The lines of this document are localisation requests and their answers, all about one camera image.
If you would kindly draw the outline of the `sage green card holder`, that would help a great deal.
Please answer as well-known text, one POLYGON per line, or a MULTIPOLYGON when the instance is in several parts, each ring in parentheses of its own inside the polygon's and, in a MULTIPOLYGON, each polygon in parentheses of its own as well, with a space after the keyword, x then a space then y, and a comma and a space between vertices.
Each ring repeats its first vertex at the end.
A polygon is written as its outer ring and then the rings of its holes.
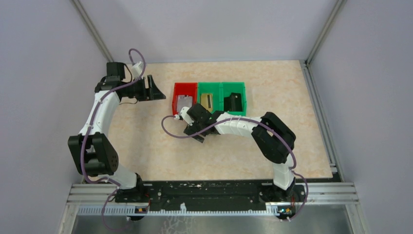
POLYGON ((193 105, 193 96, 189 95, 178 95, 177 96, 177 107, 176 111, 180 112, 182 108, 190 108, 193 105))

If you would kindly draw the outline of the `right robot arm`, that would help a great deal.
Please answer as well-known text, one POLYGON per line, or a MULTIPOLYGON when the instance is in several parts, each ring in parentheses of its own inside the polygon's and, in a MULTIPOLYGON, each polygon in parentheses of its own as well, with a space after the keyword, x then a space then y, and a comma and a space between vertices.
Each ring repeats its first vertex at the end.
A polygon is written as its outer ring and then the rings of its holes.
POLYGON ((208 135, 235 135, 254 140, 263 156, 272 162, 272 193, 280 201, 293 195, 297 160, 292 152, 296 135, 273 112, 262 117, 245 117, 224 111, 211 113, 201 104, 183 107, 177 115, 187 123, 184 134, 204 142, 208 135))

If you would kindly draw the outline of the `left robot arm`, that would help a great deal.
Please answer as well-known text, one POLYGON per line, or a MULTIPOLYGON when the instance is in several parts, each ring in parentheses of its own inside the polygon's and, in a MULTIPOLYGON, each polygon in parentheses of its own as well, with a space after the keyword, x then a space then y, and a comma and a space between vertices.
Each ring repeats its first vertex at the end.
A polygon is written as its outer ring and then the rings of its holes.
POLYGON ((115 197, 135 202, 145 198, 146 188, 140 175, 119 162, 119 156, 108 139, 109 128, 123 98, 137 101, 163 100, 166 96, 157 88, 151 75, 144 77, 146 63, 140 61, 129 70, 132 80, 125 82, 127 65, 108 62, 107 74, 94 89, 94 104, 85 125, 68 139, 68 147, 77 171, 88 183, 108 182, 116 185, 115 197))

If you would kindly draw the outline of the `tan card holder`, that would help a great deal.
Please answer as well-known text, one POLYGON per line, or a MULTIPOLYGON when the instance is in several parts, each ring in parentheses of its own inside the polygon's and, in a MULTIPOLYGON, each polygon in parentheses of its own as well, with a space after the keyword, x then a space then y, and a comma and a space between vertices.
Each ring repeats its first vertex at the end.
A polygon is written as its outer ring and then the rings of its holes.
POLYGON ((213 94, 202 93, 200 96, 200 104, 209 112, 213 112, 213 94))

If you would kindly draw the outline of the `black card holder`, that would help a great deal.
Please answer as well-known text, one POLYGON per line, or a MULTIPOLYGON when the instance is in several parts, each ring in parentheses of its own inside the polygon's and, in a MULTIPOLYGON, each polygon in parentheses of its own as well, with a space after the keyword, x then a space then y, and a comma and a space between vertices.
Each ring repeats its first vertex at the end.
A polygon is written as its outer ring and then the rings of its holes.
POLYGON ((231 93, 224 97, 224 111, 226 112, 242 112, 242 95, 241 93, 231 93))

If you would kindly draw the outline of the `red plastic bin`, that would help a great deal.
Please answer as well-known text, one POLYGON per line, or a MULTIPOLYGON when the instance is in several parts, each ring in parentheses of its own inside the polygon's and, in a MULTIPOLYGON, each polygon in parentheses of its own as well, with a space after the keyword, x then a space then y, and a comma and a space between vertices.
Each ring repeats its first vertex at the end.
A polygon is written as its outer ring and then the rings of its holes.
POLYGON ((172 95, 172 114, 176 115, 177 107, 177 96, 178 95, 189 95, 193 96, 193 105, 197 102, 198 93, 198 83, 196 82, 177 82, 174 85, 173 95, 172 95))

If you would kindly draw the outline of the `middle green plastic bin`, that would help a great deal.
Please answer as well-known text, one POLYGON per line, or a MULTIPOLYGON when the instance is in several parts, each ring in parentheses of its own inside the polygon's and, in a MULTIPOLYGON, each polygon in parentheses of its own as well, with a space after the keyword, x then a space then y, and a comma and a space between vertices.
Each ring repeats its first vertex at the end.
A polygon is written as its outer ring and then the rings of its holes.
POLYGON ((200 96, 202 93, 213 94, 213 112, 224 110, 223 86, 220 82, 199 82, 198 83, 197 102, 199 104, 200 104, 200 96))

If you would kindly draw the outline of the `green plastic bin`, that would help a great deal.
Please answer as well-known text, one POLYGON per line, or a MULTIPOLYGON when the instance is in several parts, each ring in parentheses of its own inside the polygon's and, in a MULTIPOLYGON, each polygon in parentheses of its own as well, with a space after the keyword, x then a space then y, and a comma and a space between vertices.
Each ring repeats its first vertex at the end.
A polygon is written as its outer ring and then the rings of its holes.
POLYGON ((224 97, 229 96, 231 93, 241 93, 242 95, 242 112, 229 112, 232 115, 239 115, 239 116, 246 116, 247 110, 247 98, 246 98, 246 90, 245 90, 245 83, 244 82, 223 82, 223 94, 224 97))
POLYGON ((220 82, 199 82, 198 83, 197 102, 199 104, 200 104, 200 96, 202 93, 213 94, 213 112, 224 110, 223 86, 220 82))

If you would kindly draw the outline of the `right green plastic bin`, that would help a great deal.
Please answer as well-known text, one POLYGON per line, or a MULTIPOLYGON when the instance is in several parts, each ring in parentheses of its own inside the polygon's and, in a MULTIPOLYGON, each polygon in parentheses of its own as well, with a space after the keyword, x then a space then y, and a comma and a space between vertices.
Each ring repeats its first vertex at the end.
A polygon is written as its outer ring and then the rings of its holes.
POLYGON ((239 116, 246 116, 247 110, 247 98, 246 98, 246 90, 245 90, 245 83, 244 82, 223 82, 223 94, 224 97, 229 96, 231 93, 241 93, 242 95, 242 112, 229 112, 232 115, 239 115, 239 116))

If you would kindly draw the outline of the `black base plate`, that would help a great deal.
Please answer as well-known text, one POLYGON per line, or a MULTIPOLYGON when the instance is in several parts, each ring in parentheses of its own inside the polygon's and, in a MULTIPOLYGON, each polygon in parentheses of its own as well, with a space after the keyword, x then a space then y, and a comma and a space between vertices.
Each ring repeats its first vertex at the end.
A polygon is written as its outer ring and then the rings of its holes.
POLYGON ((144 181, 119 190, 117 203, 149 203, 150 211, 243 212, 264 211, 268 202, 295 206, 305 198, 303 185, 286 191, 271 180, 144 181))

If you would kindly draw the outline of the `aluminium frame rail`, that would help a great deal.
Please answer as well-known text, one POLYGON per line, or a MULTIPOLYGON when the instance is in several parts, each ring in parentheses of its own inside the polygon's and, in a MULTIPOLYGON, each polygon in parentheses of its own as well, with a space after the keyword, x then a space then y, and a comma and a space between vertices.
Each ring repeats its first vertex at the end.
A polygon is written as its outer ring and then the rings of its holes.
MULTIPOLYGON (((113 184, 73 184, 66 203, 102 205, 116 188, 113 184)), ((308 188, 309 205, 359 204, 356 188, 350 182, 309 183, 308 188)))

